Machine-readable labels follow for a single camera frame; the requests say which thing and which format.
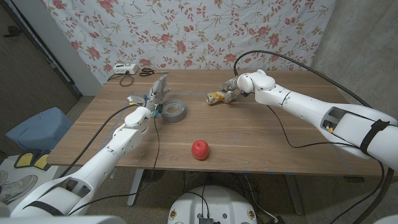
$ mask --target floral fabric backdrop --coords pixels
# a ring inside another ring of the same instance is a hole
[[[139,68],[231,69],[248,50],[272,50],[310,65],[335,1],[41,0],[100,83],[115,63]],[[270,55],[239,69],[300,70]]]

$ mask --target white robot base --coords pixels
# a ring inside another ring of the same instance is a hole
[[[257,223],[253,206],[242,195],[231,189],[217,185],[206,185],[189,192],[179,197],[172,205],[168,224]],[[202,210],[202,198],[200,197],[202,193],[207,202],[208,210],[205,201],[203,201]],[[208,218],[207,214],[213,220],[205,220],[205,218]]]

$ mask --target wooden table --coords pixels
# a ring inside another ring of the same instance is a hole
[[[310,72],[268,72],[277,84],[292,91],[320,100],[346,103],[339,91],[328,82]],[[134,92],[147,94],[160,75],[140,77],[134,75],[129,87],[112,80],[90,103],[56,148],[48,161],[67,166],[86,146],[103,122],[116,110],[126,105],[126,97]],[[261,172],[271,174],[360,175],[379,176],[380,167],[374,160],[363,160],[338,151],[332,146],[320,145],[303,149],[291,148],[284,137],[276,117],[265,106],[254,101],[254,96],[239,96],[234,103],[206,104],[206,93],[216,91],[233,77],[231,70],[171,70],[167,81],[172,91],[166,95],[178,98],[187,106],[187,116],[176,124],[156,119],[160,134],[160,154],[157,169],[200,170],[219,172]],[[123,123],[132,112],[113,118],[77,162],[82,166],[110,140],[111,130]],[[282,120],[290,142],[294,146],[324,141],[324,137],[311,125],[283,110],[274,109]],[[154,124],[141,145],[120,160],[118,166],[150,169],[157,153]],[[191,146],[197,139],[210,146],[205,161],[192,157]]]

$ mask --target power strip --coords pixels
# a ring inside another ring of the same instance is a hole
[[[113,67],[113,71],[115,74],[126,74],[129,71],[129,74],[133,75],[137,72],[138,66],[136,64],[130,63],[117,63]]]

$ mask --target silver tape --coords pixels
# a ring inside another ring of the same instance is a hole
[[[169,99],[163,102],[162,119],[167,123],[182,121],[187,115],[185,104],[179,99]]]

